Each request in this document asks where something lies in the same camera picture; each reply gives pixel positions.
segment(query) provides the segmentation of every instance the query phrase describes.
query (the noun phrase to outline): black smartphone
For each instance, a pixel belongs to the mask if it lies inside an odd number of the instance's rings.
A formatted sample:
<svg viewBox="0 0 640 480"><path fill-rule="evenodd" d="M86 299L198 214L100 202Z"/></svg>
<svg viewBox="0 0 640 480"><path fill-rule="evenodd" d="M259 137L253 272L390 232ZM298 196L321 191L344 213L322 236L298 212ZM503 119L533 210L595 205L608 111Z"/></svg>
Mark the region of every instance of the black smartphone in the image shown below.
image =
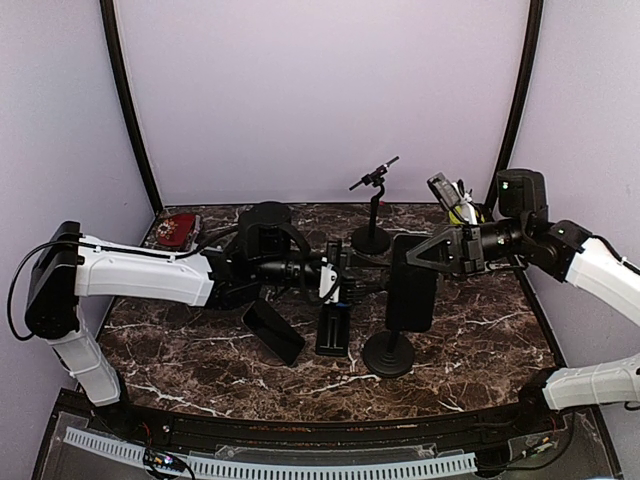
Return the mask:
<svg viewBox="0 0 640 480"><path fill-rule="evenodd" d="M304 348L304 338L271 305L256 300L242 321L286 365L293 366Z"/></svg>
<svg viewBox="0 0 640 480"><path fill-rule="evenodd" d="M424 240L405 234L393 239L386 321L389 330L426 332L431 328L438 272L407 264L407 252Z"/></svg>

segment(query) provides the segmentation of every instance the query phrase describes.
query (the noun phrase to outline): black frame edge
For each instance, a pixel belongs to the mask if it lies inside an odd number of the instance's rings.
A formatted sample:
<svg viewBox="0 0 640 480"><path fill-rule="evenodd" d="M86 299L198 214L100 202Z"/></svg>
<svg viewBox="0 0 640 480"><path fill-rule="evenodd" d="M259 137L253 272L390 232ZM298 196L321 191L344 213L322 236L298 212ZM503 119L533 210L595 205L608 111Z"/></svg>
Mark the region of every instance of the black frame edge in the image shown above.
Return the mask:
<svg viewBox="0 0 640 480"><path fill-rule="evenodd" d="M529 4L529 18L527 20L527 29L524 36L524 45L522 47L522 57L520 60L520 68L518 70L518 79L516 80L516 88L513 92L513 101L511 110L509 111L509 119L500 146L500 153L496 161L496 166L491 177L489 191L485 198L484 205L493 210L498 201L498 184L496 183L496 173L504 170L509 166L513 147L518 136L518 129L524 112L524 105L527 100L529 84L531 83L531 72L533 71L533 63L536 56L536 48L538 46L538 37L540 35L540 26L542 24L542 7L544 0L531 0Z"/></svg>
<svg viewBox="0 0 640 480"><path fill-rule="evenodd" d="M600 438L602 439L604 449L607 452L607 457L609 457L611 474L615 479L624 480L624 475L622 474L622 466L620 465L620 459L618 458L616 449L613 446L613 441L611 440L611 435L609 434L607 423L604 420L604 415L602 415L602 410L600 409L600 407L594 406L591 408L591 411L593 413L593 418L595 418L596 420L596 428L600 433Z"/></svg>
<svg viewBox="0 0 640 480"><path fill-rule="evenodd" d="M512 264L515 265L517 262L515 260L512 261ZM518 279L518 283L520 283L520 288L524 292L524 296L533 311L533 314L536 316L538 320L538 324L544 334L544 338L549 345L549 349L553 354L553 360L557 367L563 368L567 366L567 362L564 359L564 355L562 355L562 350L560 350L560 344L556 339L556 336L553 334L553 330L551 329L551 324L549 323L549 319L547 315L544 313L542 305L538 300L538 296L536 295L531 283L529 282L529 278L522 270L516 270L514 272L516 278Z"/></svg>
<svg viewBox="0 0 640 480"><path fill-rule="evenodd" d="M100 10L102 11L104 35L107 40L107 49L109 50L113 79L116 84L116 90L118 91L118 98L120 99L122 116L124 117L124 122L127 126L129 141L133 148L133 154L136 157L136 163L138 164L138 170L140 171L140 176L142 177L147 197L149 198L153 211L157 215L164 207L162 205L162 199L160 198L158 186L156 185L155 178L153 177L149 157L147 156L147 151L142 140L138 117L133 106L131 89L129 88L127 71L124 64L124 58L122 56L120 36L118 35L118 25L113 0L100 0Z"/></svg>

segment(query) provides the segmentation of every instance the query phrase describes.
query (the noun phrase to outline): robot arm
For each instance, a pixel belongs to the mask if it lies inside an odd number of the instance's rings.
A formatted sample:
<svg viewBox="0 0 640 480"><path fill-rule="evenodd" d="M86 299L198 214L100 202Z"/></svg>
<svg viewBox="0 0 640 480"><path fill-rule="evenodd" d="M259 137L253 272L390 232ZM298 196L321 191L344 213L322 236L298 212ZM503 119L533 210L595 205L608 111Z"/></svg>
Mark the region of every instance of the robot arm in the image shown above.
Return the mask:
<svg viewBox="0 0 640 480"><path fill-rule="evenodd" d="M544 178L529 170L498 173L500 213L491 223L446 227L408 252L411 265L454 275L490 271L516 257L561 282L591 293L640 327L640 270L606 240L567 220L551 224ZM550 409L640 401L640 354L584 368L561 368L538 378Z"/></svg>
<svg viewBox="0 0 640 480"><path fill-rule="evenodd" d="M88 332L79 297L133 296L226 310L257 300L262 285L303 285L320 287L321 302L358 300L353 283L340 289L333 266L345 265L340 244L329 242L325 257L313 254L285 206L254 207L240 216L237 230L224 251L177 254L113 244L65 222L33 267L25 323L54 349L93 405L122 412L126 388ZM292 241L299 250L290 248Z"/></svg>
<svg viewBox="0 0 640 480"><path fill-rule="evenodd" d="M591 293L640 327L640 275L589 238L571 262L565 281ZM552 410L574 405L640 401L640 353L622 360L554 372L542 389Z"/></svg>

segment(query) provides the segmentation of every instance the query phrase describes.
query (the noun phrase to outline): lavender wall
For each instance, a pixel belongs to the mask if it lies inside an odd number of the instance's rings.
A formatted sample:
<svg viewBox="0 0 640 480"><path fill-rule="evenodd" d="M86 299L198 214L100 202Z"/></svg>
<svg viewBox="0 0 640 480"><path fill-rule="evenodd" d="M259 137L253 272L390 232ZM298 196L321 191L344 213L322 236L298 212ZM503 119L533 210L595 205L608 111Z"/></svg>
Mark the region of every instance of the lavender wall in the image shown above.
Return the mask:
<svg viewBox="0 0 640 480"><path fill-rule="evenodd" d="M60 222L138 243L152 219L94 0L0 2L0 298L22 256ZM24 332L26 278L14 314ZM85 304L95 331L108 299ZM15 341L0 309L0 477L31 478L58 390L71 385L44 342Z"/></svg>
<svg viewBox="0 0 640 480"><path fill-rule="evenodd" d="M528 1L117 4L167 204L361 201L396 154L387 200L432 201L439 170L484 196Z"/></svg>
<svg viewBox="0 0 640 480"><path fill-rule="evenodd" d="M572 219L640 263L640 3L546 2L513 166L545 173L552 218ZM640 328L530 272L572 366L640 350ZM625 478L640 478L640 415L604 409Z"/></svg>

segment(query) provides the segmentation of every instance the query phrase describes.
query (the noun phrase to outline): brown marble surface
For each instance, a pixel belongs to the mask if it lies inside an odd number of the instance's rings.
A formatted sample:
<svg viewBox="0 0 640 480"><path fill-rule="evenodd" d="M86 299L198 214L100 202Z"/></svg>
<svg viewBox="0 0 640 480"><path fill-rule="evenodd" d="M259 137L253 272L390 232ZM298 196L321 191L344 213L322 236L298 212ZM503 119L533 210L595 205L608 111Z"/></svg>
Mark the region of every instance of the brown marble surface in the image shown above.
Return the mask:
<svg viewBox="0 0 640 480"><path fill-rule="evenodd" d="M202 215L205 233L235 223L248 207L169 208ZM293 223L314 250L347 240L367 221L366 205L293 205ZM430 234L445 221L435 205L384 205L390 233ZM153 233L147 246L155 245ZM132 400L156 408L253 420L363 421L477 410L517 401L517 391L553 357L516 278L495 273L440 282L433 327L409 334L413 370L399 379L370 374L364 342L384 330L386 293L352 312L348 358L315 355L318 309L291 291L273 306L306 339L287 368L241 321L245 308L215 312L158 300L116 301L100 343Z"/></svg>

